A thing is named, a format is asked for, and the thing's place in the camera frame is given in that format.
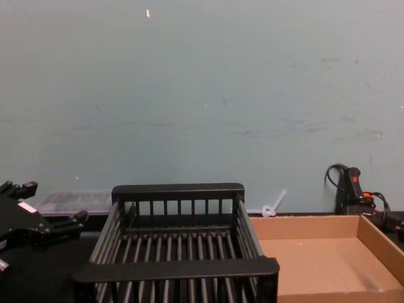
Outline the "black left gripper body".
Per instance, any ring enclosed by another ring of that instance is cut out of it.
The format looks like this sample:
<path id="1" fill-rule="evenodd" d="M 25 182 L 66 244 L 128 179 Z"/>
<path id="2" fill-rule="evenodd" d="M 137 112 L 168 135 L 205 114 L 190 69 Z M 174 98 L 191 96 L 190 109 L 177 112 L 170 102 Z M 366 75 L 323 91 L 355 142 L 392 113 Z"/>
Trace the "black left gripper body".
<path id="1" fill-rule="evenodd" d="M 25 202 L 1 195 L 1 252 L 30 246 L 44 248 L 50 223 Z"/>

